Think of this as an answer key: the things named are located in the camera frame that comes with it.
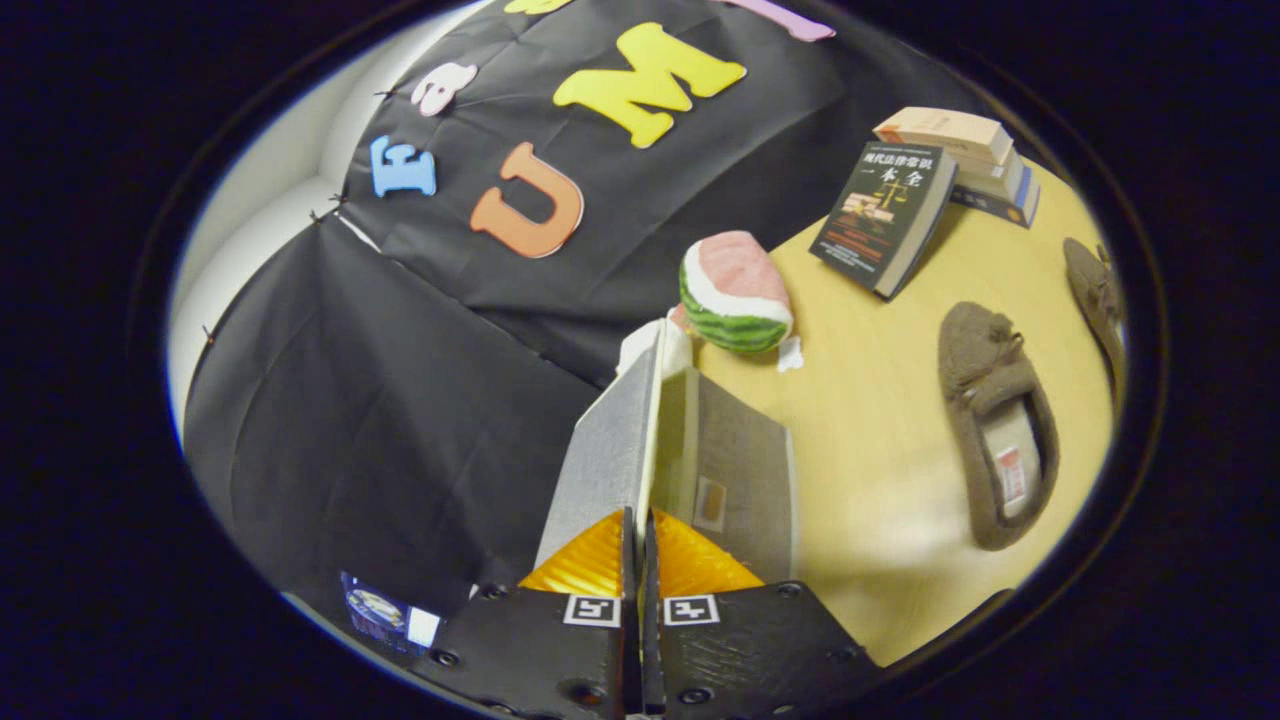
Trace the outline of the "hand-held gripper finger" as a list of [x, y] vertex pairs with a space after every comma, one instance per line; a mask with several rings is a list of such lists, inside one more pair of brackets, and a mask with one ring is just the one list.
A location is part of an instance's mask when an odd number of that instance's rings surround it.
[[819, 719], [884, 671], [804, 583], [762, 582], [668, 514], [646, 520], [643, 707], [663, 719]]
[[498, 719], [622, 719], [635, 706], [634, 512], [614, 511], [530, 577], [483, 587], [411, 665]]

